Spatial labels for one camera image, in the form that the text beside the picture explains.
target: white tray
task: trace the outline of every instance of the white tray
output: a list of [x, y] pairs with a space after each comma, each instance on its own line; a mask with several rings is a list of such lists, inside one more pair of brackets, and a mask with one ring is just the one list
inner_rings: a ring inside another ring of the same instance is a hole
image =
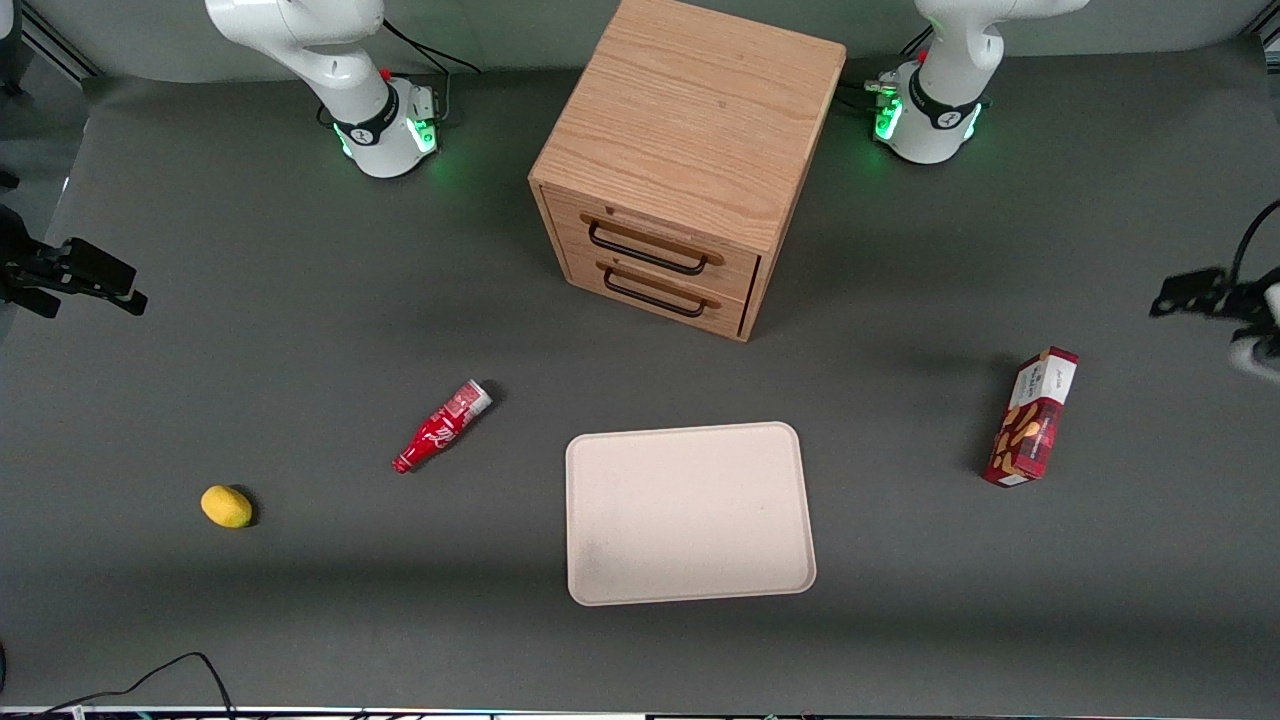
[[581, 605], [786, 594], [818, 574], [786, 423], [586, 434], [564, 452]]

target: drawer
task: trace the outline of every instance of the drawer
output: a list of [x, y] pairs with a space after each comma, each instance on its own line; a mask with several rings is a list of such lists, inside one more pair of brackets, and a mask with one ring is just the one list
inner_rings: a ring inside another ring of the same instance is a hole
[[641, 310], [678, 320], [719, 336], [737, 338], [745, 302], [681, 287], [654, 277], [648, 268], [613, 260], [605, 254], [566, 254], [570, 277], [577, 287], [590, 290]]
[[655, 278], [745, 301], [756, 256], [713, 246], [687, 232], [626, 214], [594, 200], [543, 188], [547, 209], [566, 255], [602, 255], [644, 268]]

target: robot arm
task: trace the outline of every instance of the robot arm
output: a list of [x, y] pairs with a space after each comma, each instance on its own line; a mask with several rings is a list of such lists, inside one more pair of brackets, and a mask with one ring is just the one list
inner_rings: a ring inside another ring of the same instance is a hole
[[227, 40], [252, 47], [293, 70], [338, 120], [358, 123], [381, 110], [387, 83], [360, 49], [316, 53], [312, 45], [352, 44], [383, 26], [380, 1], [206, 0]]
[[22, 218], [0, 205], [0, 331], [13, 320], [10, 304], [42, 318], [56, 316], [63, 301], [52, 292], [101, 297], [141, 315], [147, 296], [133, 290], [136, 274], [132, 266], [78, 237], [61, 247], [32, 238]]
[[1239, 282], [1238, 273], [1253, 233], [1280, 209], [1280, 200], [1254, 218], [1240, 240], [1231, 268], [1204, 268], [1165, 278], [1151, 316], [1190, 313], [1244, 323], [1231, 338], [1228, 360], [1251, 375], [1280, 383], [1280, 268], [1254, 282]]
[[435, 101], [430, 88], [387, 81], [353, 44], [383, 26], [383, 0], [205, 0], [214, 26], [293, 70], [334, 119], [343, 150], [365, 173], [387, 178], [433, 152]]
[[876, 140], [920, 164], [950, 159], [973, 135], [979, 100], [1005, 58], [996, 23], [1051, 18], [1089, 0], [915, 0], [933, 27], [927, 60], [882, 73], [867, 90], [886, 94]]

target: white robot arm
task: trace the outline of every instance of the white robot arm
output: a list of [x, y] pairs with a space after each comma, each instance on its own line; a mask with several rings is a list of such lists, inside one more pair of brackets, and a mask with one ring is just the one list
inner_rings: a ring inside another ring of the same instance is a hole
[[357, 42], [383, 26], [383, 0], [205, 0], [232, 42], [252, 47], [301, 77], [334, 119], [343, 150], [365, 173], [387, 178], [413, 169], [436, 146], [430, 88], [385, 79]]
[[913, 163], [950, 159], [973, 136], [982, 92], [1005, 58], [1005, 38], [996, 23], [1051, 18], [1088, 3], [915, 0], [936, 38], [923, 63], [911, 59], [867, 83], [867, 90], [882, 94], [876, 140]]
[[1189, 313], [1204, 318], [1235, 320], [1228, 360], [1238, 370], [1280, 384], [1280, 266], [1253, 282], [1240, 282], [1240, 264], [1253, 234], [1280, 200], [1267, 205], [1244, 232], [1230, 268], [1204, 268], [1165, 278], [1151, 304], [1151, 316]]
[[[1280, 318], [1280, 283], [1268, 287], [1265, 296], [1271, 318]], [[1280, 384], [1280, 336], [1231, 341], [1228, 360], [1236, 370]]]

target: cardboard box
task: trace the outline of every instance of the cardboard box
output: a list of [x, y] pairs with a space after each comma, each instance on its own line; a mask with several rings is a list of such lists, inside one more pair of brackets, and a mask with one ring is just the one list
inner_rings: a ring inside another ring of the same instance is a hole
[[1078, 363], [1074, 352], [1050, 347], [1018, 368], [983, 479], [1009, 488], [1044, 475]]

